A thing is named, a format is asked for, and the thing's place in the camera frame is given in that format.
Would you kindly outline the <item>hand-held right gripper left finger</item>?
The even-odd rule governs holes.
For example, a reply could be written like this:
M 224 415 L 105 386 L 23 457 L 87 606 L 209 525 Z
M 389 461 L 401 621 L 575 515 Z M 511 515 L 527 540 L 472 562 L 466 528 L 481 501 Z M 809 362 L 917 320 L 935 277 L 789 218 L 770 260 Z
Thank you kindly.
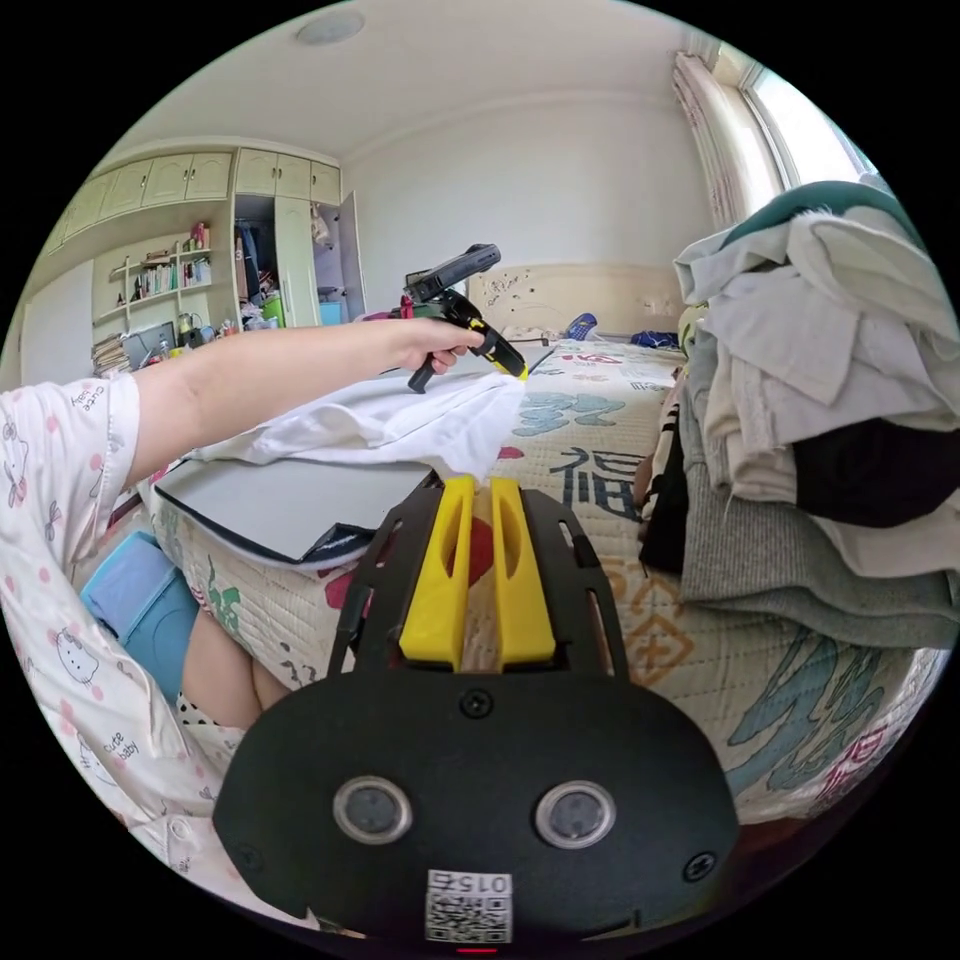
M 460 670 L 475 496 L 474 478 L 453 477 L 441 492 L 399 637 L 411 663 Z

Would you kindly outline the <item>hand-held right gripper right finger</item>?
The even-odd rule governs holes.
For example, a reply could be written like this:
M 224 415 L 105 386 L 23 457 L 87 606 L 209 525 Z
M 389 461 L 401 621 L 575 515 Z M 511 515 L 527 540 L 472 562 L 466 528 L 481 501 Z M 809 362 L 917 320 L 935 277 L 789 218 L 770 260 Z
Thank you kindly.
M 499 668 L 547 664 L 556 641 L 521 489 L 514 480 L 495 478 L 490 494 Z

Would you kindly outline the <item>person's left hand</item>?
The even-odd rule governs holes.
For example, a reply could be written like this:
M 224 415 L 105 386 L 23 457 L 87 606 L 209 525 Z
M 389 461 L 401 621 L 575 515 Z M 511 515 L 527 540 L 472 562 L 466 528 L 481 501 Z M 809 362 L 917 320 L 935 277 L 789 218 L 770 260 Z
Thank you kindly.
M 459 356 L 483 345 L 477 330 L 464 329 L 437 319 L 413 318 L 391 321 L 387 365 L 417 372 L 427 365 L 434 373 L 444 373 Z

